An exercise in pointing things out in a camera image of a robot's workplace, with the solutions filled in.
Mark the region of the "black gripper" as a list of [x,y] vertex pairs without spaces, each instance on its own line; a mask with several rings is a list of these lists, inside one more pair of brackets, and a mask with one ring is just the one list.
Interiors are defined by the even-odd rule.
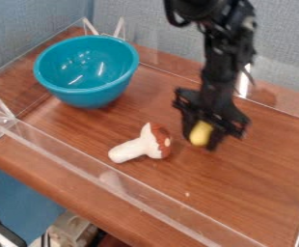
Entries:
[[202,87],[191,90],[177,88],[173,107],[182,114],[182,132],[186,140],[198,121],[213,125],[206,149],[215,151],[227,136],[243,138],[250,118],[239,110],[234,103],[234,91],[239,73],[223,77],[223,73],[210,77],[206,70],[202,71]]

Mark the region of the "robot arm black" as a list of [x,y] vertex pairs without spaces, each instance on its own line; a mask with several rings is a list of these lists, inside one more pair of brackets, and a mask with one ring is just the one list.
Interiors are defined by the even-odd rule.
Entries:
[[165,0],[165,8],[173,26],[195,24],[205,35],[202,87],[178,88],[173,106],[182,114],[185,138],[215,151],[226,137],[243,138],[250,124],[234,91],[254,61],[255,10],[249,0]]

